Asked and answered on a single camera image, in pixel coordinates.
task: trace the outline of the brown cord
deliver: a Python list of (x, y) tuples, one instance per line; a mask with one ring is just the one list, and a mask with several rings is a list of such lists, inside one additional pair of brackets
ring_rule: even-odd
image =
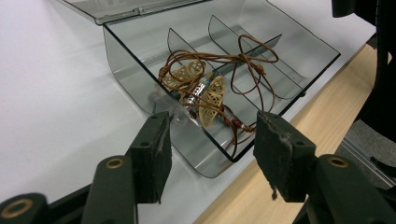
[[(274, 54), (274, 56), (276, 58), (274, 60), (267, 60), (264, 58), (252, 57), (252, 56), (246, 55), (242, 49), (242, 41), (244, 38), (249, 39), (249, 40), (267, 48)], [(203, 105), (203, 104), (187, 104), (187, 103), (183, 102), (184, 98), (182, 97), (183, 99), (180, 99), (180, 102), (182, 105), (209, 108), (213, 111), (216, 111), (220, 116), (222, 116), (224, 118), (225, 123), (227, 123), (231, 126), (231, 128), (233, 129), (233, 139), (231, 140), (231, 142), (228, 144), (228, 146), (225, 149), (227, 150), (230, 145), (233, 145), (232, 158), (234, 157), (234, 155), (237, 151), (237, 145), (247, 141), (255, 133), (255, 131), (256, 131), (255, 122), (248, 126), (242, 125), (242, 127), (236, 127), (234, 125), (234, 122), (230, 118), (228, 118), (228, 116), (223, 111), (221, 111), (221, 109), (217, 105), (213, 105), (211, 102), (208, 102), (206, 99), (204, 99), (198, 95), (195, 95), (192, 92), (194, 91), (195, 87), (199, 84), (200, 79), (205, 75), (205, 63), (203, 63), (203, 61), (208, 61), (208, 62), (213, 62), (213, 63), (225, 63), (225, 64), (233, 63), (234, 64), (233, 73), (232, 73), (231, 80), (230, 80), (231, 90), (233, 91), (233, 93), (238, 94), (238, 95), (245, 95), (245, 94), (248, 94), (248, 93), (256, 90), (260, 96), (261, 110), (263, 111), (264, 110), (264, 102), (263, 102), (263, 98), (262, 98), (262, 92), (260, 89), (260, 83), (263, 79), (265, 81), (265, 83), (268, 85), (270, 92), (272, 93), (272, 103), (268, 110), (268, 111), (271, 111), (275, 104), (275, 99), (276, 99), (275, 92), (274, 92), (273, 87), (271, 86), (271, 83), (268, 81), (268, 79), (265, 76), (266, 74), (265, 74), (264, 67), (261, 64), (257, 64), (255, 62), (276, 63), (279, 60), (276, 52), (273, 49), (271, 49), (269, 46), (267, 46), (266, 44), (257, 40), (256, 38), (254, 38), (251, 35), (240, 35), (238, 37), (238, 47), (240, 50), (240, 53), (238, 55), (228, 55), (228, 54), (227, 55), (217, 55), (217, 54), (212, 54), (212, 53), (189, 52), (186, 50), (177, 50), (177, 51), (172, 52), (169, 55), (169, 57), (166, 60), (165, 65), (159, 71), (159, 80), (165, 86), (165, 88), (167, 88), (169, 91), (183, 92), (185, 94), (185, 96), (193, 96), (194, 98), (199, 99), (200, 102), (205, 103), (205, 105)], [(189, 81), (181, 80), (178, 77), (174, 76), (172, 73), (172, 67), (175, 63), (179, 63), (181, 61), (186, 61), (186, 60), (197, 60), (197, 61), (199, 61), (199, 64), (202, 66), (202, 72), (197, 74), (197, 76), (195, 76), (193, 80), (189, 80)], [(247, 65), (247, 69), (250, 73), (251, 78), (253, 79), (253, 82), (254, 82), (254, 86), (250, 90), (243, 91), (243, 92), (237, 91), (233, 86), (236, 68), (237, 68), (238, 64), (240, 64), (240, 63), (245, 63)], [(163, 83), (163, 79), (165, 78), (166, 75), (171, 76), (174, 80), (176, 80), (178, 82), (178, 84), (175, 87), (165, 85), (165, 83)], [(238, 119), (238, 117), (233, 113), (233, 111), (231, 110), (230, 107), (228, 107), (227, 105), (223, 105), (223, 106), (225, 108), (227, 108), (232, 113), (232, 115), (234, 116), (235, 119)], [(250, 133), (250, 135), (248, 137), (246, 137), (244, 140), (238, 142), (238, 137), (242, 133)]]

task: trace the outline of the box lid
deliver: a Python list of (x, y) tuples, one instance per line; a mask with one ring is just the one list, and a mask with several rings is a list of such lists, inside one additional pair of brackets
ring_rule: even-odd
[(148, 15), (210, 0), (59, 0), (89, 21), (110, 21)]

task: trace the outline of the white surface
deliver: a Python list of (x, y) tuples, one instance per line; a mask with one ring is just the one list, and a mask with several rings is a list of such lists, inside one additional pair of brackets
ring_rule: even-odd
[[(333, 19), (330, 0), (272, 2), (342, 54), (290, 120), (375, 29), (354, 15)], [(2, 1), (0, 32), (0, 202), (27, 192), (53, 202), (88, 185), (99, 161), (124, 154), (147, 116), (112, 76), (102, 27), (57, 1)], [(140, 223), (192, 223), (253, 157), (215, 179), (176, 152), (173, 160), (163, 204), (139, 205)]]

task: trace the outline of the brown leather cord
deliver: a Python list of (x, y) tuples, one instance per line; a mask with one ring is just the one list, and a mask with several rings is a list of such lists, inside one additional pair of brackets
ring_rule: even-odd
[[(262, 47), (267, 48), (270, 50), (273, 55), (275, 56), (274, 60), (267, 60), (264, 58), (260, 57), (253, 57), (253, 56), (248, 56), (244, 53), (242, 49), (242, 41), (243, 39), (249, 39), (257, 44), (259, 44)], [(264, 100), (262, 96), (262, 91), (260, 89), (260, 83), (262, 82), (262, 79), (264, 82), (268, 85), (269, 91), (272, 93), (272, 103), (268, 111), (271, 111), (274, 107), (275, 104), (275, 92), (273, 87), (271, 86), (271, 83), (268, 81), (266, 78), (265, 70), (264, 67), (261, 64), (257, 64), (257, 62), (260, 63), (276, 63), (279, 58), (276, 54), (276, 52), (271, 49), (269, 46), (266, 44), (262, 43), (261, 41), (257, 40), (253, 36), (250, 35), (240, 35), (238, 37), (238, 47), (240, 50), (240, 53), (238, 55), (218, 55), (218, 54), (212, 54), (212, 53), (205, 53), (205, 52), (190, 52), (186, 50), (176, 50), (172, 52), (169, 57), (166, 60), (165, 65), (160, 69), (159, 72), (159, 80), (160, 82), (167, 88), (169, 91), (179, 91), (184, 93), (185, 97), (182, 97), (180, 99), (180, 103), (184, 106), (194, 106), (194, 107), (206, 107), (208, 109), (211, 109), (213, 111), (216, 111), (219, 116), (224, 118), (224, 121), (226, 124), (230, 125), (231, 128), (233, 129), (233, 139), (231, 142), (228, 144), (228, 146), (225, 148), (226, 150), (233, 145), (233, 153), (232, 153), (232, 158), (234, 157), (236, 151), (237, 151), (237, 146), (245, 141), (247, 141), (254, 133), (255, 133), (255, 122), (250, 124), (250, 125), (240, 125), (241, 127), (235, 126), (235, 122), (233, 122), (227, 114), (219, 108), (218, 105), (214, 105), (211, 102), (207, 101), (203, 97), (200, 97), (199, 95), (196, 95), (193, 93), (194, 89), (196, 86), (199, 84), (200, 79), (205, 76), (205, 63), (204, 61), (207, 62), (212, 62), (212, 63), (224, 63), (224, 64), (234, 64), (233, 67), (233, 73), (231, 76), (231, 90), (233, 93), (238, 94), (238, 95), (246, 95), (254, 90), (256, 90), (260, 96), (260, 102), (261, 102), (261, 110), (264, 110)], [(182, 61), (187, 61), (187, 60), (195, 60), (198, 61), (201, 66), (202, 66), (202, 71), (198, 73), (192, 80), (184, 80), (180, 79), (179, 77), (174, 76), (172, 73), (172, 67), (174, 66), (175, 63), (180, 63)], [(254, 82), (254, 86), (247, 90), (247, 91), (239, 91), (234, 88), (233, 82), (235, 78), (235, 73), (236, 73), (236, 68), (238, 67), (238, 64), (244, 63), (247, 65), (247, 69), (249, 71), (249, 74)], [(178, 83), (176, 86), (169, 86), (166, 85), (163, 82), (163, 79), (165, 78), (166, 75), (169, 75), (172, 77), (174, 80), (176, 80)], [(186, 97), (192, 96), (195, 99), (199, 100), (199, 102), (203, 102), (204, 104), (188, 104), (183, 102), (183, 100)], [(235, 119), (238, 119), (238, 117), (233, 113), (230, 107), (227, 105), (222, 104), (232, 115)], [(243, 139), (242, 141), (238, 142), (238, 137), (243, 134), (243, 133), (250, 133), (248, 137)]]

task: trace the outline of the transparent plastic box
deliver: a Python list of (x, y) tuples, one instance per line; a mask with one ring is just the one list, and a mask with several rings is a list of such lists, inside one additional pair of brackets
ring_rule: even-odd
[[(81, 2), (84, 1), (64, 0), (70, 7), (82, 5)], [(267, 1), (134, 1), (131, 5), (125, 2), (128, 1), (120, 1), (118, 7), (102, 6), (105, 12), (96, 4), (96, 15), (89, 12), (90, 7), (82, 10), (79, 6), (79, 10), (103, 25), (108, 63), (117, 81), (148, 114), (169, 111), (173, 116), (173, 146), (206, 177), (216, 177), (239, 161), (254, 146), (254, 137), (250, 133), (239, 136), (247, 141), (234, 151), (234, 147), (227, 147), (233, 141), (233, 132), (221, 119), (214, 119), (210, 127), (204, 128), (190, 118), (186, 108), (158, 80), (159, 70), (171, 52), (183, 49), (239, 54), (237, 39), (244, 34), (265, 42), (280, 59), (274, 64), (262, 64), (275, 91), (271, 112), (280, 116), (340, 56)], [(254, 42), (245, 41), (242, 48), (246, 54), (274, 59), (271, 51)], [(233, 67), (207, 62), (208, 68), (226, 79), (224, 104), (246, 124), (254, 123), (261, 108), (260, 95), (256, 91), (247, 95), (231, 91)], [(239, 66), (236, 74), (233, 86), (240, 91), (251, 89), (253, 83), (247, 77), (247, 67)], [(273, 96), (267, 84), (260, 85), (264, 110), (268, 110)]]

